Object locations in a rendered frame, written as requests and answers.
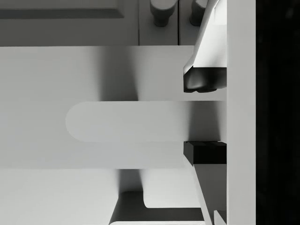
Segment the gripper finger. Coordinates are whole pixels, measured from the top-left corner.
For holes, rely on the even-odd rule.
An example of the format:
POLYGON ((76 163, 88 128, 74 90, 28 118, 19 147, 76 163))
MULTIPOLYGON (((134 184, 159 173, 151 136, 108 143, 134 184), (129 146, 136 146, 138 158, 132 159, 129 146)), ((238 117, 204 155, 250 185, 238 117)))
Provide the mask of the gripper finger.
POLYGON ((193 54, 183 68, 184 92, 227 86, 227 0, 193 0, 189 18, 199 27, 193 54))
POLYGON ((226 143, 218 141, 183 144, 206 225, 226 225, 226 150, 226 143))

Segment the white cabinet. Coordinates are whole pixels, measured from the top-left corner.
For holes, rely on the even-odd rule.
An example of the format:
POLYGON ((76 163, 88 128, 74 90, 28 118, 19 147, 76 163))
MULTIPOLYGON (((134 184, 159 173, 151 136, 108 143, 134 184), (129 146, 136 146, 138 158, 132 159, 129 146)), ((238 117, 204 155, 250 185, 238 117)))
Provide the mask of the white cabinet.
MULTIPOLYGON (((184 2, 0 0, 0 47, 188 46, 178 43, 189 34, 177 29, 184 2)), ((164 208, 142 183, 146 171, 166 196, 183 195, 194 185, 186 162, 183 155, 173 168, 0 169, 0 225, 205 224, 195 198, 164 208)))

